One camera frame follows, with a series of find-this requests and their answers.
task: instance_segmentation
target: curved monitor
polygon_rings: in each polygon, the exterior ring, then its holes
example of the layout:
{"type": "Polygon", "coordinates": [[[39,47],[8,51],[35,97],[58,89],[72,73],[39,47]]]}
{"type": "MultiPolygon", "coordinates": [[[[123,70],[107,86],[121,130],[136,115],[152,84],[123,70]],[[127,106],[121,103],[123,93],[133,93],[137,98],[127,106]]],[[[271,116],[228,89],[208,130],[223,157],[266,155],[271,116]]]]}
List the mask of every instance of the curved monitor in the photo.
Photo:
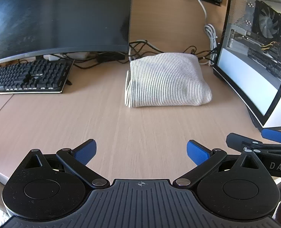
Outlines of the curved monitor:
{"type": "Polygon", "coordinates": [[[128,51],[131,0],[0,0],[0,63],[78,51],[128,51]]]}
{"type": "Polygon", "coordinates": [[[281,0],[229,0],[217,71],[262,127],[281,127],[281,0]]]}

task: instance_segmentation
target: folded striped towel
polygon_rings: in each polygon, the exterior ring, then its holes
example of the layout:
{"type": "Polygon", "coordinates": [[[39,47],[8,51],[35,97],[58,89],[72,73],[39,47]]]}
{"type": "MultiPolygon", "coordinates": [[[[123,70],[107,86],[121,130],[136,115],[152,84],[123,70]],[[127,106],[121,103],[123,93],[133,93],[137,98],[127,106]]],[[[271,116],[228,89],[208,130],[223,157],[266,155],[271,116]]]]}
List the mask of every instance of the folded striped towel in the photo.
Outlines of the folded striped towel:
{"type": "Polygon", "coordinates": [[[131,61],[130,69],[126,76],[126,106],[203,105],[212,100],[194,55],[147,56],[131,61]]]}

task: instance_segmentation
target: pc tower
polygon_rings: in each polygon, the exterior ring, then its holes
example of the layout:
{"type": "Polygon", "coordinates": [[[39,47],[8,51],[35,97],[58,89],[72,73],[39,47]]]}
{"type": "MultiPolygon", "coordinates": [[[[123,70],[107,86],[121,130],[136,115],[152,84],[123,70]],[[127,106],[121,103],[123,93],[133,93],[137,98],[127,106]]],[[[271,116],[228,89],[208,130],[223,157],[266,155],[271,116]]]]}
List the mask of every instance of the pc tower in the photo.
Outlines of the pc tower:
{"type": "Polygon", "coordinates": [[[229,0],[214,72],[261,128],[281,127],[281,0],[229,0]]]}

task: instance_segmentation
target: desk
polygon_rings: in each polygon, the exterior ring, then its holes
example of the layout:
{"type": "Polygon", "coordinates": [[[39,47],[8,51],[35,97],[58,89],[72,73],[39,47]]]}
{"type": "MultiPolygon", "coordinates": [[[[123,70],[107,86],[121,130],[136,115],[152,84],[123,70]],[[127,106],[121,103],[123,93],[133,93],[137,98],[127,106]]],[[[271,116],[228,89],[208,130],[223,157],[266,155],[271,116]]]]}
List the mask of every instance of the desk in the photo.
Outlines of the desk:
{"type": "Polygon", "coordinates": [[[210,149],[226,147],[230,132],[261,139],[241,99],[212,69],[202,66],[213,100],[199,107],[124,106],[128,64],[74,67],[62,94],[15,94],[0,110],[0,181],[11,176],[29,150],[53,154],[89,138],[97,154],[87,165],[114,178],[176,179],[195,164],[186,144],[194,139],[210,149]]]}

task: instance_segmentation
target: folded towel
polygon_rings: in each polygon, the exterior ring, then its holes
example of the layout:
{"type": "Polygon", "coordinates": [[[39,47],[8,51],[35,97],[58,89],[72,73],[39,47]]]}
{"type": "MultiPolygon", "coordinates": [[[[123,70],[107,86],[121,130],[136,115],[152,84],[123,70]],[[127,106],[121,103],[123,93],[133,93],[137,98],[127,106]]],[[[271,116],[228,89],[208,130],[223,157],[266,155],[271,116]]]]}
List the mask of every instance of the folded towel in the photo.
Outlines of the folded towel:
{"type": "Polygon", "coordinates": [[[130,62],[125,105],[129,107],[203,105],[212,100],[198,58],[185,53],[161,53],[130,62]]]}

